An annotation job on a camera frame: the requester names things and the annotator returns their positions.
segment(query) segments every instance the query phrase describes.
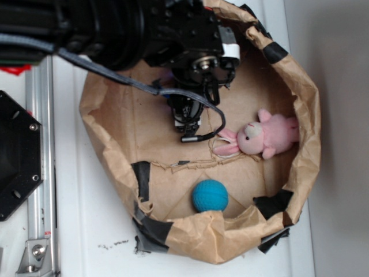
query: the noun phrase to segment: brown paper bag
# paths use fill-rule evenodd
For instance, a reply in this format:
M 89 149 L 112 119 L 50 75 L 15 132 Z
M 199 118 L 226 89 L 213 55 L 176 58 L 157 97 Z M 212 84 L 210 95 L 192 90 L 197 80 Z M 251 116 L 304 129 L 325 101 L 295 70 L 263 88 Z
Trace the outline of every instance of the brown paper bag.
M 231 89 L 220 90 L 227 128 L 236 132 L 257 120 L 263 107 L 272 114 L 297 116 L 299 144 L 270 160 L 245 154 L 219 158 L 212 153 L 213 140 L 180 142 L 162 96 L 91 73 L 80 111 L 96 154 L 133 217 L 140 247 L 217 264 L 297 223 L 319 171 L 321 114 L 314 83 L 263 34 L 256 18 L 221 0 L 204 2 L 233 28 L 242 48 Z M 146 84 L 158 78 L 170 84 L 167 73 L 140 62 L 122 74 Z M 205 110 L 198 133 L 219 125 L 219 117 Z M 205 179 L 227 187 L 224 212 L 196 213 L 191 193 Z

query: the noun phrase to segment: blue ball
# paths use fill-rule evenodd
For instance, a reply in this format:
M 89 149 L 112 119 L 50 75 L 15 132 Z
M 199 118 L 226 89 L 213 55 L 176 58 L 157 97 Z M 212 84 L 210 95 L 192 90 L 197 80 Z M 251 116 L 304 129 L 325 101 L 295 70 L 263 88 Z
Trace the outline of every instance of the blue ball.
M 204 180 L 193 190 L 192 201 L 198 212 L 224 211 L 228 205 L 228 192 L 221 182 Z

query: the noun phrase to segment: stuffed toy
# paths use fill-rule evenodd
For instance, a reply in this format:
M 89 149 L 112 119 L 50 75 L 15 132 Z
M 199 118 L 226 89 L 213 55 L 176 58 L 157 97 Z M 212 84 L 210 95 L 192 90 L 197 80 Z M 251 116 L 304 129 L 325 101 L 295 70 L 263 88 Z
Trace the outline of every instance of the stuffed toy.
M 281 114 L 271 115 L 264 108 L 258 112 L 260 122 L 246 124 L 238 133 L 223 129 L 218 140 L 229 142 L 213 147 L 213 153 L 229 158 L 242 151 L 248 155 L 262 152 L 264 159 L 289 150 L 299 141 L 299 122 L 296 117 L 285 118 Z

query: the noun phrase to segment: metal bracket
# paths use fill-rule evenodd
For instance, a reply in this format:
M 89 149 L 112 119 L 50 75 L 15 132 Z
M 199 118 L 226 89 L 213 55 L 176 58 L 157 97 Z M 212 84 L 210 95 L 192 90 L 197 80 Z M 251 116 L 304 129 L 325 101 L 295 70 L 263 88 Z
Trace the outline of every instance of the metal bracket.
M 16 277 L 48 276 L 54 276 L 48 239 L 30 239 L 25 243 L 25 250 Z

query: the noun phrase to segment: bunny ear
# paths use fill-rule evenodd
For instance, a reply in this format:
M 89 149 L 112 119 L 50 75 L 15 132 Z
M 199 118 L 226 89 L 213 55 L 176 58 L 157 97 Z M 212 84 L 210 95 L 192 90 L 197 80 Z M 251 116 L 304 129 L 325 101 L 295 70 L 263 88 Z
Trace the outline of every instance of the bunny ear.
M 260 122 L 265 122 L 270 120 L 270 118 L 272 117 L 271 113 L 268 112 L 267 110 L 265 110 L 264 108 L 261 108 L 258 112 L 258 116 L 259 116 L 259 120 Z
M 225 140 L 229 142 L 229 144 L 213 147 L 213 153 L 221 158 L 230 158 L 233 156 L 233 154 L 236 154 L 238 151 L 240 151 L 237 142 L 230 142 L 226 138 L 218 138 L 217 140 Z
M 237 133 L 224 128 L 218 133 L 218 136 L 227 139 L 230 143 L 235 143 L 237 141 Z

